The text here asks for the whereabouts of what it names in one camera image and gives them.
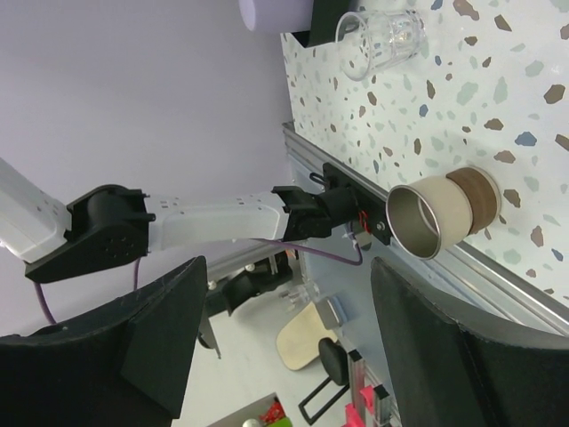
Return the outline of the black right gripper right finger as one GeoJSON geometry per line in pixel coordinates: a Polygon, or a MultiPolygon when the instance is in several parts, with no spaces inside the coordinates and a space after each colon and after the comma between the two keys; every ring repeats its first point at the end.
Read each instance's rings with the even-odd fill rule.
{"type": "Polygon", "coordinates": [[[481,310],[385,258],[371,288],[404,426],[566,426],[568,340],[481,310]]]}

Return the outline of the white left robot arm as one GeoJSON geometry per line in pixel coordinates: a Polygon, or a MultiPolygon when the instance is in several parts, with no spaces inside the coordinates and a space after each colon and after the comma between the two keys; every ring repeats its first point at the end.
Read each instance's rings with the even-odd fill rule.
{"type": "Polygon", "coordinates": [[[272,192],[191,205],[103,185],[65,205],[1,163],[1,245],[39,284],[114,269],[178,246],[279,240],[288,222],[285,202],[272,192]]]}

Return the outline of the purple plastic cup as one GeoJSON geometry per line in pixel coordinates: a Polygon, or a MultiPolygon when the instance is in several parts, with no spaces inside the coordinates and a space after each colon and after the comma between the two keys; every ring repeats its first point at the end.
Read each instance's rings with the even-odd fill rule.
{"type": "Polygon", "coordinates": [[[239,11],[251,31],[293,33],[310,28],[313,0],[239,0],[239,11]]]}

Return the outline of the clear glass cup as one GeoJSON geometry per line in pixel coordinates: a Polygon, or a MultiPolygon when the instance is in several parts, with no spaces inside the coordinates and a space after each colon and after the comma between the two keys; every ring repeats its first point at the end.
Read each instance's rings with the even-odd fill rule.
{"type": "Polygon", "coordinates": [[[425,42],[425,23],[415,10],[347,12],[335,31],[341,71],[356,82],[410,60],[425,42]]]}

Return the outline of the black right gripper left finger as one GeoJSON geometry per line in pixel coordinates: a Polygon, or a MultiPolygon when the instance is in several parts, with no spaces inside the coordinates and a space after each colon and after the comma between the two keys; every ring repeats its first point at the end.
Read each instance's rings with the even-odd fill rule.
{"type": "Polygon", "coordinates": [[[197,256],[29,336],[1,339],[3,426],[169,426],[180,418],[207,293],[197,256]]]}

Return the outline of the steel cup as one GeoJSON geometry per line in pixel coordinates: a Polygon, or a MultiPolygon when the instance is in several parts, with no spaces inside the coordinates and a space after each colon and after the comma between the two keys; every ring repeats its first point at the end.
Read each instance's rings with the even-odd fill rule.
{"type": "Polygon", "coordinates": [[[501,195],[489,173],[467,166],[392,188],[386,212],[397,243],[408,254],[431,260],[494,222],[501,195]]]}

